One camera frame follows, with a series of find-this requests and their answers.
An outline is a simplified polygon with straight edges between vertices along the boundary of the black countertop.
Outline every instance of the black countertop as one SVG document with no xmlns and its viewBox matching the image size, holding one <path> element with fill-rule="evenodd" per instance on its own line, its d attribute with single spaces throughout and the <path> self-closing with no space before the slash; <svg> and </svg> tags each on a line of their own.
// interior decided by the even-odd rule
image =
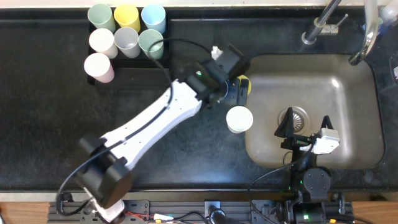
<svg viewBox="0 0 398 224">
<path fill-rule="evenodd" d="M 363 10 L 340 8 L 332 22 L 350 17 L 336 36 L 303 45 L 321 9 L 168 9 L 169 34 L 210 48 L 231 42 L 242 53 L 351 54 L 363 42 Z M 82 162 L 78 140 L 102 135 L 132 119 L 164 88 L 116 90 L 87 84 L 86 9 L 2 11 L 0 16 L 0 190 L 57 190 Z M 374 69 L 386 153 L 367 170 L 332 170 L 334 190 L 398 189 L 398 86 L 390 59 L 398 54 L 398 29 L 378 40 L 367 61 Z M 171 44 L 172 68 L 208 56 Z M 244 133 L 228 131 L 229 106 L 205 110 L 171 130 L 134 168 L 134 190 L 245 189 L 269 172 L 250 160 Z M 288 173 L 260 181 L 264 190 L 285 190 Z M 79 189 L 75 183 L 68 188 Z"/>
</svg>

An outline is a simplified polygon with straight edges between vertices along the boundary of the drain strainer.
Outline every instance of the drain strainer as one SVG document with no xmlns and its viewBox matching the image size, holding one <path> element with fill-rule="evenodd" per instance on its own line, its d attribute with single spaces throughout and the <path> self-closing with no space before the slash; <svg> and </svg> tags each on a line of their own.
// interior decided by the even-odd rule
<svg viewBox="0 0 398 224">
<path fill-rule="evenodd" d="M 299 108 L 298 106 L 292 106 L 292 108 L 294 133 L 302 134 L 308 129 L 310 119 L 308 117 L 308 114 L 303 109 Z M 283 118 L 285 117 L 286 111 L 287 108 L 279 113 L 278 125 L 280 125 Z"/>
</svg>

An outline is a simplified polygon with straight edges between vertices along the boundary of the chrome faucet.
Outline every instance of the chrome faucet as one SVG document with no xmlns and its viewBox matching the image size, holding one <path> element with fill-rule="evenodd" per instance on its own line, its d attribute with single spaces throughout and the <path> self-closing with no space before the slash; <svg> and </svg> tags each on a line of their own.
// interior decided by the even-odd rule
<svg viewBox="0 0 398 224">
<path fill-rule="evenodd" d="M 322 12 L 321 16 L 313 21 L 308 32 L 302 34 L 304 44 L 314 44 L 318 35 L 337 34 L 338 26 L 347 18 L 347 15 L 337 25 L 327 25 L 326 21 L 330 15 L 337 8 L 341 0 L 332 0 L 329 5 Z M 379 30 L 379 17 L 376 0 L 364 0 L 365 15 L 366 15 L 366 31 L 363 46 L 361 50 L 349 58 L 349 63 L 357 65 L 370 53 L 374 42 L 376 41 L 377 32 Z"/>
</svg>

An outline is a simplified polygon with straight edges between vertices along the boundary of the sink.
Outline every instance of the sink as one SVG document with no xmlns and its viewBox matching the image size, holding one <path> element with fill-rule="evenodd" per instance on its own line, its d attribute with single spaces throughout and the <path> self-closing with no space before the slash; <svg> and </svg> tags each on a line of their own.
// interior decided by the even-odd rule
<svg viewBox="0 0 398 224">
<path fill-rule="evenodd" d="M 254 122 L 246 131 L 246 150 L 260 166 L 280 167 L 288 150 L 274 136 L 288 107 L 294 109 L 297 134 L 320 130 L 329 115 L 340 145 L 318 156 L 331 169 L 368 169 L 384 156 L 384 138 L 376 85 L 366 62 L 348 63 L 349 55 L 261 55 L 251 61 L 247 108 Z M 286 163 L 291 161 L 287 154 Z"/>
</svg>

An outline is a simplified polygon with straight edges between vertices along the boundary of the wooden surface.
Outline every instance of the wooden surface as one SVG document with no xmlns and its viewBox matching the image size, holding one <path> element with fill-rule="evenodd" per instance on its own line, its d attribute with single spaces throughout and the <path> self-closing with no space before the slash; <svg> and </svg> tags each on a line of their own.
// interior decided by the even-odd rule
<svg viewBox="0 0 398 224">
<path fill-rule="evenodd" d="M 6 224 L 47 223 L 48 202 L 0 202 L 0 208 Z M 354 213 L 374 224 L 395 224 L 398 202 L 354 202 Z"/>
</svg>

